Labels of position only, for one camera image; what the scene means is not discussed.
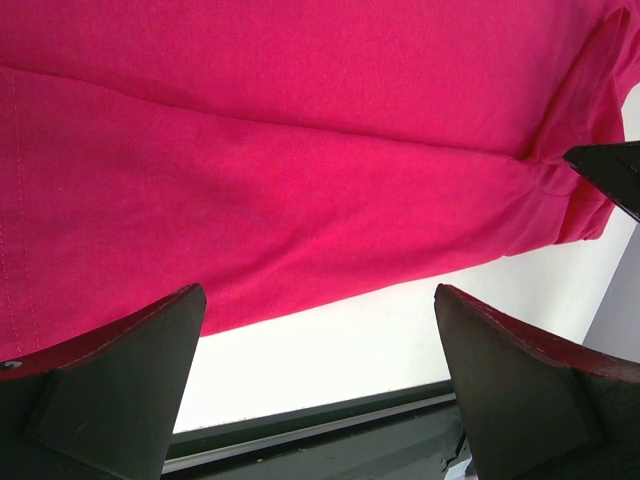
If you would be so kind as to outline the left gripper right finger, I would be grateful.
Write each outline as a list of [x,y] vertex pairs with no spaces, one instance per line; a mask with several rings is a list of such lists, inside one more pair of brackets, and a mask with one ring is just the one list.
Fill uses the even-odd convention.
[[437,287],[434,308],[479,478],[638,478],[637,363],[451,285]]

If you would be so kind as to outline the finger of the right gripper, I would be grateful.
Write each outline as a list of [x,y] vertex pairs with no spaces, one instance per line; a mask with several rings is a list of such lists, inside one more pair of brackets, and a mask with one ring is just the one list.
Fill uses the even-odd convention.
[[640,145],[619,144],[576,146],[563,159],[636,222],[639,222]]

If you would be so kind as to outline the pink t shirt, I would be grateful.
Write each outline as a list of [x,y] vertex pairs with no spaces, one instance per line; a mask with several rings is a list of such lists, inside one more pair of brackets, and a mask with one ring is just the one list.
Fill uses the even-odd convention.
[[5,1],[1,356],[193,283],[214,334],[553,244],[612,203],[635,1]]

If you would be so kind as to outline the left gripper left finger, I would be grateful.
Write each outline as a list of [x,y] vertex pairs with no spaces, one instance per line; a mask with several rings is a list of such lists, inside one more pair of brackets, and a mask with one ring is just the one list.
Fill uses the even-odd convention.
[[160,478],[205,309],[190,285],[2,362],[2,478]]

